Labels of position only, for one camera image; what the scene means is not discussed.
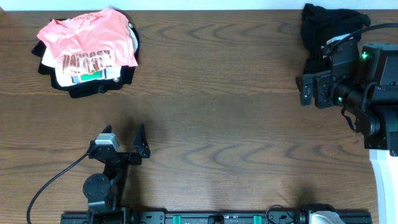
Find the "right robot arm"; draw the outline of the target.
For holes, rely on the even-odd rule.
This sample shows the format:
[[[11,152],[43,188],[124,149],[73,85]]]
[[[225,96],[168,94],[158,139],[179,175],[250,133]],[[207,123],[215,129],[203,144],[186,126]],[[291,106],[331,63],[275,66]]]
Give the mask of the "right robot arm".
[[[296,78],[303,106],[341,107],[364,137],[377,189],[380,223],[397,223],[397,45],[333,38],[321,47],[330,68]]]

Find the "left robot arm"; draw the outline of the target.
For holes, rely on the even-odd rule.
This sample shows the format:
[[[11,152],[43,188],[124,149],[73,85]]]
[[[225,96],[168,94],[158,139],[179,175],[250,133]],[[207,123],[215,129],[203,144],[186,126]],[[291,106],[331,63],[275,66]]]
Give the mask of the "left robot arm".
[[[90,142],[86,154],[89,159],[102,162],[104,171],[89,176],[83,184],[88,200],[88,223],[131,222],[128,209],[118,201],[124,192],[129,166],[139,166],[150,157],[144,125],[139,126],[132,146],[134,152],[119,152],[120,143],[110,125]]]

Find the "black folded garment under white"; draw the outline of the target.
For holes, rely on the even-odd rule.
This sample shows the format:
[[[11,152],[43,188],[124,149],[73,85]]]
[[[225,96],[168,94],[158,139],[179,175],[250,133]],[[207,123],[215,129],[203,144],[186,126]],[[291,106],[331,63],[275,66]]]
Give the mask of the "black folded garment under white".
[[[40,58],[38,74],[50,77],[51,87],[66,91],[71,98],[83,98],[107,91],[120,90],[123,85],[133,81],[135,67],[110,67],[88,75],[68,76],[56,71],[56,61],[47,50],[45,44],[39,41],[31,53]]]

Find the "black crumpled garment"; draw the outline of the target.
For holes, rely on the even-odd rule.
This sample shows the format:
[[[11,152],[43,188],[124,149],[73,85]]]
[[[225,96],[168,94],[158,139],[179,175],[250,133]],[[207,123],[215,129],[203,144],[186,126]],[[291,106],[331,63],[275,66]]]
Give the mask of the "black crumpled garment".
[[[334,37],[351,34],[371,25],[368,15],[351,9],[325,9],[307,3],[302,11],[300,35],[309,52],[304,74],[329,70],[321,46]]]

